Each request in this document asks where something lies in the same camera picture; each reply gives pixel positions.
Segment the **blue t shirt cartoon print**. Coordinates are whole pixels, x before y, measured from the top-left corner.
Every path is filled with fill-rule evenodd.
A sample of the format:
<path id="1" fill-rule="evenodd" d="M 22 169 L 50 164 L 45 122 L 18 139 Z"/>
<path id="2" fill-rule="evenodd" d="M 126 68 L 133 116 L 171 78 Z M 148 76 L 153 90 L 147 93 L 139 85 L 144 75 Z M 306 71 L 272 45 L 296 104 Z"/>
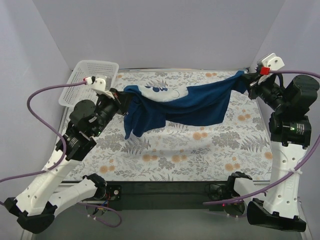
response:
<path id="1" fill-rule="evenodd" d="M 167 121 L 188 126 L 211 126 L 223 122 L 232 91 L 243 94 L 243 71 L 213 83 L 177 88 L 128 85 L 133 97 L 124 117 L 125 139 L 163 128 Z"/>

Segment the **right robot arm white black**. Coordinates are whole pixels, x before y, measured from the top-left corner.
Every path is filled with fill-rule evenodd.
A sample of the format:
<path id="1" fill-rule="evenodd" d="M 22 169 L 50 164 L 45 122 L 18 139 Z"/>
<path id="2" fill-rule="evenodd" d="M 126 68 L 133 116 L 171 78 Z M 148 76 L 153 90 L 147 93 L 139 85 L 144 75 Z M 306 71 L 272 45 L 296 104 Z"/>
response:
<path id="1" fill-rule="evenodd" d="M 271 188 L 244 200 L 249 224 L 286 232 L 304 232 L 307 224 L 298 210 L 302 163 L 310 145 L 312 127 L 307 112 L 318 98 L 320 84 L 306 74 L 296 75 L 287 87 L 273 74 L 258 83 L 244 74 L 250 99 L 261 98 L 273 113 L 269 119 L 272 152 Z"/>

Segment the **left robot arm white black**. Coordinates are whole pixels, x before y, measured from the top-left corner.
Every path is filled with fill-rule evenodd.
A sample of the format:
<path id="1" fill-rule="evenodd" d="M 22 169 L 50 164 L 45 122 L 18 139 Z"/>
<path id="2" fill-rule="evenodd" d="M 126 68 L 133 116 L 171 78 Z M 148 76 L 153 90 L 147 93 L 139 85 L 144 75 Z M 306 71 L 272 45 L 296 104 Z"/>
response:
<path id="1" fill-rule="evenodd" d="M 55 192 L 64 178 L 96 146 L 98 137 L 115 114 L 127 113 L 132 95 L 112 88 L 97 94 L 97 101 L 81 100 L 69 115 L 66 132 L 56 144 L 50 159 L 31 184 L 18 196 L 9 197 L 4 207 L 17 216 L 26 231 L 39 234 L 46 230 L 61 212 L 83 201 L 118 201 L 120 185 L 108 186 L 96 173 L 82 181 Z"/>

